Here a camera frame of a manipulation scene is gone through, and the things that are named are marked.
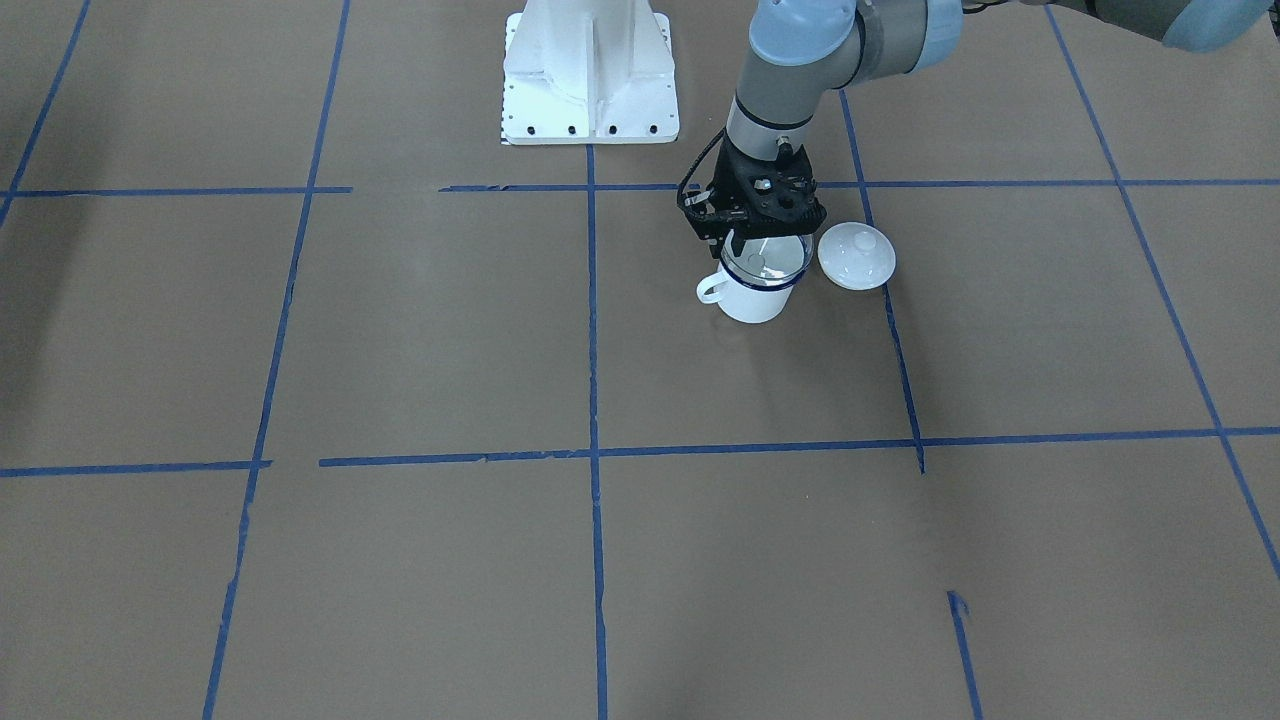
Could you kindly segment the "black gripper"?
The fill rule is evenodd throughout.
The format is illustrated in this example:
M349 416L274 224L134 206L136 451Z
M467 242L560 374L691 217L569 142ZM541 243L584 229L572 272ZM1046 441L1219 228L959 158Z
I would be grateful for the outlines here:
M710 182L690 190L689 181L712 150L717 151ZM759 160L726 138L712 138L678 183L678 210L708 243L812 234L827 219L817 196L805 147L781 145L774 160Z

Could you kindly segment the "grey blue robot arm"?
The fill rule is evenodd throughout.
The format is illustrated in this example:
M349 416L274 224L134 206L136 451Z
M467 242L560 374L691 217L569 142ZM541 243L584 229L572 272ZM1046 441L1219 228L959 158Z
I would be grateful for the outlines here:
M810 234L826 220L804 147L822 96L941 63L979 1L760 1L710 183L677 205L713 256L728 242Z

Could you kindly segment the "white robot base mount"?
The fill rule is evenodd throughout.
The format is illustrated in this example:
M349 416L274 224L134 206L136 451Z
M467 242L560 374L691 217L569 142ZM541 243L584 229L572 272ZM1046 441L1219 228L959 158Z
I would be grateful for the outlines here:
M678 137L672 28L649 1L527 1L506 18L503 72L503 143Z

